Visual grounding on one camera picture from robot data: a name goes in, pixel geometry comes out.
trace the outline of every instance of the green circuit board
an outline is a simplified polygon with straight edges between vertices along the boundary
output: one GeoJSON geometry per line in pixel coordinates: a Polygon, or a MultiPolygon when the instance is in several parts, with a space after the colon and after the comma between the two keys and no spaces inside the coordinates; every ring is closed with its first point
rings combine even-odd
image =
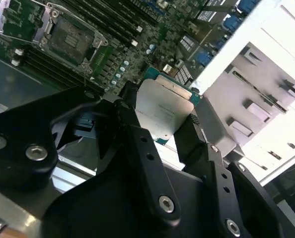
{"type": "Polygon", "coordinates": [[[177,45],[188,31],[185,22],[204,4],[168,2],[162,8],[152,0],[0,0],[0,11],[9,4],[0,16],[0,59],[58,89],[86,84],[118,94],[127,80],[140,83],[149,66],[162,71],[176,61],[177,45]],[[46,9],[59,10],[60,16],[42,47],[35,38],[46,9]],[[94,29],[107,45],[92,47],[94,29]]]}

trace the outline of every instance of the bolt hole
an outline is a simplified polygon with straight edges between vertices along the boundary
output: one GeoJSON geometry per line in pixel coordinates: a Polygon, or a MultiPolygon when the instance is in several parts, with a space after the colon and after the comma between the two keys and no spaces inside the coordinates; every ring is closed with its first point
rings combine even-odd
{"type": "Polygon", "coordinates": [[[41,155],[42,154],[42,152],[40,150],[34,150],[34,151],[32,151],[32,153],[34,155],[41,155]]]}
{"type": "Polygon", "coordinates": [[[230,193],[229,188],[227,188],[227,187],[223,187],[223,189],[225,190],[226,193],[230,193]]]}
{"type": "Polygon", "coordinates": [[[154,156],[151,155],[151,154],[147,154],[147,158],[148,158],[149,160],[154,160],[154,156]]]}
{"type": "Polygon", "coordinates": [[[164,204],[165,207],[168,207],[168,208],[171,206],[171,204],[167,200],[164,200],[163,204],[164,204]]]}
{"type": "Polygon", "coordinates": [[[234,232],[237,232],[237,231],[238,231],[237,227],[235,227],[234,224],[231,224],[230,227],[231,227],[231,229],[232,229],[234,232]]]}
{"type": "Polygon", "coordinates": [[[141,141],[144,142],[144,143],[147,143],[147,142],[148,142],[148,139],[146,139],[144,136],[141,136],[140,139],[141,139],[141,141]]]}

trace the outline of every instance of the ram slot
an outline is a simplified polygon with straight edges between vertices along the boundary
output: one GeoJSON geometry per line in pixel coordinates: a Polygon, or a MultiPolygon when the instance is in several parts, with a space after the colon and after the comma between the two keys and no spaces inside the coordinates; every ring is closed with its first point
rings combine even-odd
{"type": "Polygon", "coordinates": [[[63,0],[63,2],[70,6],[70,8],[74,9],[77,13],[82,15],[85,19],[94,23],[103,31],[111,34],[113,37],[118,39],[126,46],[131,45],[134,37],[130,33],[124,32],[122,29],[118,28],[118,26],[116,26],[116,24],[113,24],[107,16],[103,15],[102,12],[100,13],[100,11],[95,8],[90,9],[85,6],[84,3],[80,3],[80,1],[71,2],[70,0],[63,0]]]}
{"type": "Polygon", "coordinates": [[[118,12],[112,10],[110,7],[108,7],[102,2],[98,2],[97,0],[91,0],[91,5],[105,13],[109,18],[114,19],[114,22],[119,24],[120,27],[123,28],[123,30],[131,32],[131,34],[133,34],[134,36],[138,35],[138,24],[133,24],[131,21],[128,21],[128,19],[124,19],[123,17],[119,16],[118,12]]]}
{"type": "MultiPolygon", "coordinates": [[[[45,53],[30,48],[27,51],[24,61],[24,70],[33,71],[43,78],[59,85],[63,89],[84,86],[84,76],[65,67],[45,53]]],[[[102,89],[88,81],[87,86],[97,93],[101,93],[102,89]]]]}
{"type": "Polygon", "coordinates": [[[126,7],[130,8],[131,10],[137,12],[141,15],[145,21],[156,25],[161,16],[155,12],[150,6],[148,6],[145,2],[140,0],[118,0],[126,7]]]}
{"type": "Polygon", "coordinates": [[[156,20],[145,14],[145,12],[142,13],[142,11],[140,11],[140,9],[138,9],[137,7],[134,10],[132,8],[129,8],[126,4],[124,4],[123,0],[104,1],[110,7],[117,9],[118,13],[126,19],[132,19],[135,22],[141,22],[142,20],[145,20],[153,26],[157,24],[156,20]]]}

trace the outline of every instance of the metal plate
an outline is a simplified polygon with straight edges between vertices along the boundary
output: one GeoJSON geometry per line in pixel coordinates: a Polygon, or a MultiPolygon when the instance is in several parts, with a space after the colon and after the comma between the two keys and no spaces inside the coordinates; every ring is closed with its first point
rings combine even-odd
{"type": "Polygon", "coordinates": [[[164,86],[165,88],[171,90],[172,92],[176,93],[177,95],[189,100],[192,96],[192,93],[187,91],[186,89],[182,88],[176,83],[171,82],[169,79],[165,78],[163,75],[159,75],[156,78],[156,82],[164,86]]]}
{"type": "Polygon", "coordinates": [[[146,79],[138,91],[137,116],[154,139],[169,140],[193,109],[191,102],[152,79],[146,79]]]}

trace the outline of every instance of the blue connector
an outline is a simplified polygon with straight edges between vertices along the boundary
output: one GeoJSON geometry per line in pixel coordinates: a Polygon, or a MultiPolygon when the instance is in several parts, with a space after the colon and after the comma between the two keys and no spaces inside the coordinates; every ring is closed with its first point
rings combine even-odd
{"type": "Polygon", "coordinates": [[[227,28],[231,33],[234,33],[241,25],[241,23],[242,21],[238,17],[232,15],[230,18],[227,18],[223,22],[223,26],[227,28]]]}
{"type": "Polygon", "coordinates": [[[217,50],[220,50],[224,44],[226,43],[226,38],[222,37],[219,41],[217,41],[214,46],[217,50]]]}
{"type": "Polygon", "coordinates": [[[258,4],[258,0],[241,0],[237,8],[248,15],[258,4]]]}
{"type": "Polygon", "coordinates": [[[197,55],[197,62],[202,66],[207,66],[213,59],[208,51],[203,51],[197,55]]]}

